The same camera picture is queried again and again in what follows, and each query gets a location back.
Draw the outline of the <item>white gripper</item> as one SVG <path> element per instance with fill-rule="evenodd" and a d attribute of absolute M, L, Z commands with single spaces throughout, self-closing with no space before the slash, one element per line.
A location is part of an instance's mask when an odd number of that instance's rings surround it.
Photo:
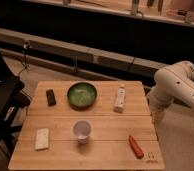
<path fill-rule="evenodd" d="M 147 94 L 152 122 L 158 124 L 164 118 L 164 110 L 172 104 L 172 96 L 160 88 L 152 88 Z"/>

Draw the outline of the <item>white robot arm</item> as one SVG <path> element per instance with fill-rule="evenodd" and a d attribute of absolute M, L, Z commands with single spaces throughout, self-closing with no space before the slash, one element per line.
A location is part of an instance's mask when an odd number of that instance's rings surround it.
<path fill-rule="evenodd" d="M 175 99 L 194 109 L 194 64 L 180 61 L 158 69 L 154 75 L 155 85 L 147 93 L 153 123 L 164 118 L 164 110 Z"/>

